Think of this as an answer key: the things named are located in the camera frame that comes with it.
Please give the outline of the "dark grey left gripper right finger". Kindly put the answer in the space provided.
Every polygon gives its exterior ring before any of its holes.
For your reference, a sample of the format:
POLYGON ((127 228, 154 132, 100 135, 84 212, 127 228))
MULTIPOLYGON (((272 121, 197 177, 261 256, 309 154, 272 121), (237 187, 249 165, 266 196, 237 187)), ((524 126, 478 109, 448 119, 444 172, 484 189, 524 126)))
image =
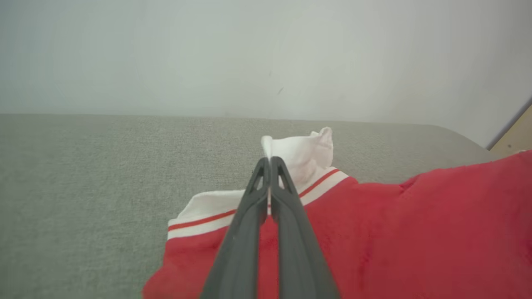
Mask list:
POLYGON ((271 158, 271 212, 278 225, 279 297, 338 299, 336 282, 281 157, 271 158))

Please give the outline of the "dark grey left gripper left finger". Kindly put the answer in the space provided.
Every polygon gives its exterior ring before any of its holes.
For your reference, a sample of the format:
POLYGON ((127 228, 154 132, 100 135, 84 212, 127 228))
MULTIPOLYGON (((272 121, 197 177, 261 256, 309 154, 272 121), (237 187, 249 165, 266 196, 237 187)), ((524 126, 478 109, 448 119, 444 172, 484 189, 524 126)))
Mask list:
POLYGON ((259 159, 218 250, 202 299, 256 299, 260 227, 268 212, 268 158, 259 159))

